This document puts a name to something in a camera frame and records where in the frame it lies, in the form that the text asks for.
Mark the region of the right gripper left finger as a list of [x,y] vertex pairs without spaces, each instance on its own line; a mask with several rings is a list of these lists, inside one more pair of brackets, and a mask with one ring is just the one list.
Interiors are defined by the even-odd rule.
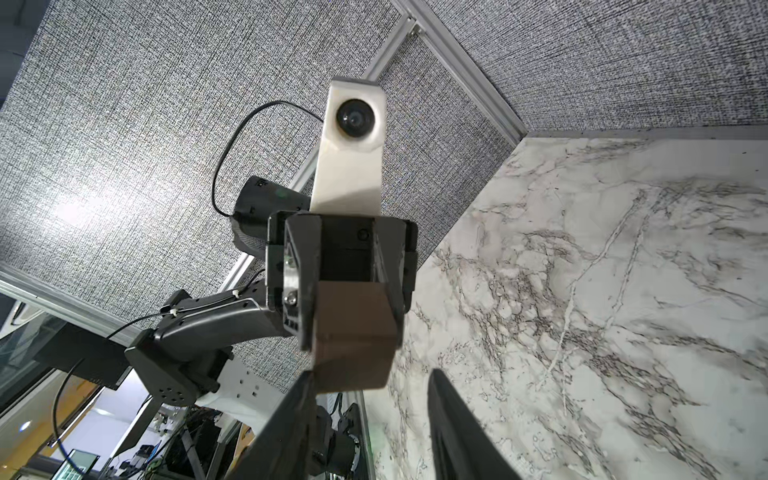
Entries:
[[225,479],[308,479],[315,396],[314,373],[304,371]]

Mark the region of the dark brown triangular block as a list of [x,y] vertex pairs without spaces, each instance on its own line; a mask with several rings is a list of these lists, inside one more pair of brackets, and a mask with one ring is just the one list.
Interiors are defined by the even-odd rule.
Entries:
[[319,393],[385,387],[397,339],[396,321],[382,284],[318,284],[311,352]]

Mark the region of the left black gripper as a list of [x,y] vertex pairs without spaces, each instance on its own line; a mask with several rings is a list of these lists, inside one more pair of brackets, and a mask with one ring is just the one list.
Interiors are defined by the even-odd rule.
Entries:
[[300,348],[310,351],[321,281],[379,283],[400,348],[415,290],[418,237],[417,224],[406,219],[277,211],[267,222],[268,309],[281,316]]

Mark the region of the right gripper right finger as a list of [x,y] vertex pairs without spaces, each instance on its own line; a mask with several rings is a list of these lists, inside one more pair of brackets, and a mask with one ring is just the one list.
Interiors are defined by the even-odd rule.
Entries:
[[442,370],[431,372],[427,397],[436,479],[521,479]]

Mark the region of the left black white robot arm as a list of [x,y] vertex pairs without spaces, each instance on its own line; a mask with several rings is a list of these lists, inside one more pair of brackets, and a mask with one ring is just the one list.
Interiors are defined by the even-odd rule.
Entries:
[[176,291],[160,323],[126,357],[153,398],[203,406],[253,429],[280,397],[235,357],[236,344],[294,337],[312,357],[318,393],[379,389],[401,346],[418,266],[416,223],[315,214],[306,195],[258,176],[231,215],[241,249],[265,254],[265,276],[194,298]]

